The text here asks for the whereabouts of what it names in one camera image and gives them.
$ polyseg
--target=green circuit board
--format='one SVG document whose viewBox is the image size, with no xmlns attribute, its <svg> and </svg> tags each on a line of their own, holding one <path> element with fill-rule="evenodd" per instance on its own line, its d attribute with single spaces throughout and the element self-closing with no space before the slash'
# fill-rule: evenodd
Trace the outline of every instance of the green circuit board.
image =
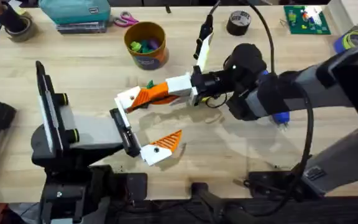
<svg viewBox="0 0 358 224">
<path fill-rule="evenodd" d="M 284 11 L 291 34 L 331 34 L 320 6 L 284 6 Z"/>
</svg>

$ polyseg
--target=yellow cup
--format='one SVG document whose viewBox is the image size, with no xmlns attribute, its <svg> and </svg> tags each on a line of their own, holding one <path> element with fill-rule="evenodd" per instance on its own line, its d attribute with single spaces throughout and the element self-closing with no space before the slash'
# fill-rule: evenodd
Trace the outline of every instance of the yellow cup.
<svg viewBox="0 0 358 224">
<path fill-rule="evenodd" d="M 133 51 L 131 43 L 133 41 L 155 39 L 160 43 L 156 50 L 143 54 Z M 166 40 L 164 30 L 154 22 L 139 22 L 131 26 L 124 36 L 124 42 L 129 53 L 132 55 L 137 66 L 145 70 L 160 68 L 167 59 Z"/>
</svg>

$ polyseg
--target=pink scissors handle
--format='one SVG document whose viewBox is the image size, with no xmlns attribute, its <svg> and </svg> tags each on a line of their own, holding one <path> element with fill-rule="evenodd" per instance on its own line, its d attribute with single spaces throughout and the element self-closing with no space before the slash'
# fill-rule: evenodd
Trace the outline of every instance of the pink scissors handle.
<svg viewBox="0 0 358 224">
<path fill-rule="evenodd" d="M 129 27 L 129 26 L 134 25 L 135 23 L 131 22 L 131 21 L 124 20 L 124 19 L 121 19 L 119 17 L 115 17 L 114 18 L 114 24 L 119 26 L 119 27 Z"/>
<path fill-rule="evenodd" d="M 128 11 L 124 11 L 120 14 L 121 19 L 127 20 L 129 22 L 137 23 L 139 22 L 137 19 L 133 18 L 132 15 Z"/>
</svg>

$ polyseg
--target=wire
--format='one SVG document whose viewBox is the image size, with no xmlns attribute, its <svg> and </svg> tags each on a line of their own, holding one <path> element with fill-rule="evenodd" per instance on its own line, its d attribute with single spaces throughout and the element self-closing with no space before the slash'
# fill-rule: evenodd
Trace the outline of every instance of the wire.
<svg viewBox="0 0 358 224">
<path fill-rule="evenodd" d="M 215 3 L 215 5 L 212 7 L 212 9 L 211 9 L 211 11 L 209 12 L 208 15 L 212 15 L 212 14 L 214 13 L 215 9 L 220 5 L 220 3 L 221 3 L 221 0 L 218 0 L 218 1 Z"/>
<path fill-rule="evenodd" d="M 200 200 L 201 200 L 201 203 L 203 204 L 203 206 L 205 207 L 206 213 L 208 214 L 209 222 L 211 222 L 211 224 L 216 224 L 214 215 L 211 212 L 211 210 L 209 209 L 209 206 L 201 197 L 200 197 Z"/>
<path fill-rule="evenodd" d="M 28 207 L 26 210 L 24 210 L 24 212 L 22 212 L 20 214 L 20 217 L 22 217 L 26 212 L 28 212 L 31 208 L 34 208 L 34 206 L 36 206 L 39 202 L 36 202 L 34 204 L 32 204 L 30 207 Z"/>
<path fill-rule="evenodd" d="M 214 98 L 214 99 L 216 100 L 216 99 L 218 99 L 219 97 L 221 97 L 221 95 L 208 97 L 208 98 L 206 99 L 206 101 L 205 101 L 205 105 L 206 105 L 207 107 L 209 107 L 209 108 L 212 108 L 212 109 L 216 109 L 216 108 L 221 107 L 221 106 L 222 106 L 223 104 L 225 104 L 226 101 L 227 101 L 227 93 L 224 93 L 224 101 L 223 101 L 221 104 L 219 104 L 219 105 L 212 105 L 212 106 L 211 106 L 211 105 L 208 103 L 211 98 Z"/>
<path fill-rule="evenodd" d="M 272 39 L 272 35 L 270 33 L 269 27 L 267 26 L 266 20 L 265 18 L 262 16 L 262 14 L 260 13 L 260 11 L 253 5 L 251 4 L 248 0 L 238 0 L 239 3 L 241 4 L 248 4 L 254 11 L 255 13 L 259 16 L 259 19 L 262 21 L 262 24 L 265 27 L 266 33 L 267 33 L 267 37 L 268 37 L 268 42 L 270 44 L 270 71 L 272 73 L 275 73 L 275 68 L 274 68 L 274 45 L 273 45 L 273 39 Z"/>
<path fill-rule="evenodd" d="M 259 214 L 251 214 L 255 217 L 272 215 L 272 214 L 278 212 L 282 207 L 284 207 L 284 205 L 289 201 L 289 199 L 291 198 L 291 195 L 294 193 L 296 187 L 298 186 L 298 184 L 302 178 L 302 175 L 306 169 L 306 164 L 308 162 L 308 159 L 310 157 L 310 148 L 311 148 L 311 142 L 313 140 L 313 129 L 314 129 L 313 107 L 311 105 L 310 98 L 309 98 L 307 92 L 305 91 L 305 89 L 299 83 L 296 83 L 296 82 L 293 82 L 292 85 L 297 87 L 299 92 L 302 94 L 303 100 L 305 102 L 305 107 L 306 107 L 306 110 L 308 113 L 308 126 L 307 126 L 307 130 L 306 130 L 305 148 L 303 150 L 302 159 L 301 159 L 301 162 L 299 163 L 297 170 L 295 171 L 296 172 L 295 177 L 294 177 L 290 187 L 288 188 L 286 194 L 284 195 L 282 201 L 275 208 L 271 209 L 270 211 L 267 211 L 264 213 L 259 213 Z"/>
<path fill-rule="evenodd" d="M 186 208 L 184 205 L 182 205 L 181 207 L 184 209 L 184 211 L 186 211 L 187 213 L 189 213 L 192 217 L 195 217 L 198 221 L 203 222 L 203 223 L 209 223 L 208 220 L 205 220 L 205 219 L 199 217 L 198 215 L 194 214 L 191 210 L 189 210 L 188 208 Z"/>
<path fill-rule="evenodd" d="M 156 210 L 147 210 L 147 211 L 130 211 L 130 210 L 123 210 L 122 212 L 125 213 L 130 213 L 130 214 L 147 214 L 147 213 L 158 213 L 158 212 L 162 212 L 168 209 L 171 209 L 173 207 L 179 206 L 179 205 L 186 205 L 188 203 L 190 203 L 192 201 L 192 199 L 189 200 L 185 200 L 184 202 L 178 202 L 178 203 L 174 203 L 172 205 L 166 206 L 164 208 L 159 208 Z"/>
</svg>

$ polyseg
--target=wooden table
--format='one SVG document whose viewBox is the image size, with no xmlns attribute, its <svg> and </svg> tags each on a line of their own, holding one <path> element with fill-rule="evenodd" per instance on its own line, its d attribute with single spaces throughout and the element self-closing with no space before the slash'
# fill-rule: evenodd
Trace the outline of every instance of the wooden table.
<svg viewBox="0 0 358 224">
<path fill-rule="evenodd" d="M 226 32 L 230 12 L 246 10 L 252 23 L 243 37 Z M 280 24 L 285 19 L 282 6 L 259 7 L 270 27 L 275 43 L 278 73 L 299 70 L 334 55 L 336 35 L 291 35 Z M 124 8 L 114 8 L 119 14 Z M 167 34 L 169 60 L 156 71 L 139 69 L 124 46 L 125 29 L 111 27 L 107 34 L 60 35 L 40 9 L 28 9 L 39 27 L 39 34 L 17 44 L 0 33 L 0 101 L 17 109 L 11 129 L 6 133 L 0 156 L 0 202 L 38 202 L 45 181 L 41 167 L 31 162 L 30 138 L 42 119 L 37 102 L 35 61 L 40 60 L 51 75 L 55 89 L 67 92 L 76 114 L 109 116 L 114 97 L 128 88 L 145 86 L 190 71 L 196 63 L 192 55 L 200 25 L 209 7 L 128 8 L 140 21 L 154 21 Z M 326 14 L 333 34 L 331 16 Z M 219 70 L 233 48 L 242 42 L 255 44 L 269 64 L 269 43 L 259 18 L 248 7 L 219 7 L 214 13 L 214 39 L 207 70 Z M 358 127 L 352 109 L 316 109 L 312 153 L 317 154 Z M 205 106 L 151 106 L 129 115 L 133 130 L 146 144 L 178 129 L 181 144 L 173 157 L 149 167 L 140 158 L 124 152 L 98 164 L 109 164 L 116 172 L 146 172 L 148 198 L 188 198 L 190 183 L 205 181 L 212 193 L 221 197 L 250 197 L 249 191 L 233 183 L 249 171 L 271 170 L 274 165 L 290 169 L 299 160 L 306 131 L 306 113 L 291 113 L 287 131 L 278 130 L 267 118 L 238 121 L 227 106 L 218 110 Z M 358 183 L 343 186 L 329 195 L 358 195 Z"/>
</svg>

